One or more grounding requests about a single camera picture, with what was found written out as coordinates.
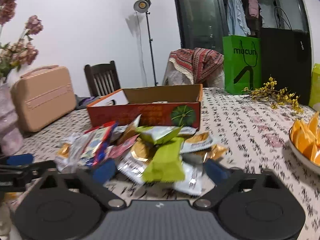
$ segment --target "pink garment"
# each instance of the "pink garment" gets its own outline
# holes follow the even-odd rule
[[[258,0],[249,0],[249,14],[250,16],[259,18]]]

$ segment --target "bowl rim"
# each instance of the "bowl rim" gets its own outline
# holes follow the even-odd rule
[[[293,147],[294,147],[306,160],[308,160],[312,165],[316,166],[317,168],[320,168],[320,165],[314,163],[313,161],[311,161],[311,160],[309,160],[307,157],[305,157],[305,156],[302,154],[302,152],[300,152],[300,151],[298,150],[298,148],[294,145],[293,141],[292,141],[291,138],[290,138],[291,129],[292,129],[292,128],[289,129],[289,140],[290,140],[291,144],[293,145]]]

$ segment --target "dark wooden chair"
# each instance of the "dark wooden chair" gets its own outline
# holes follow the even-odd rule
[[[85,65],[84,73],[93,97],[105,96],[120,88],[116,64],[113,60],[109,64]]]

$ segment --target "green shopping bag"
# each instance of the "green shopping bag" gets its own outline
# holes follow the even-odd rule
[[[260,39],[231,35],[223,37],[225,90],[242,94],[245,87],[261,87]]]
[[[320,111],[320,64],[317,63],[312,70],[309,106]]]

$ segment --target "red patterned shawl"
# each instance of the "red patterned shawl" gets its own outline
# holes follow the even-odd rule
[[[222,63],[223,55],[212,49],[178,49],[170,53],[179,67],[193,75],[193,83],[203,83]]]

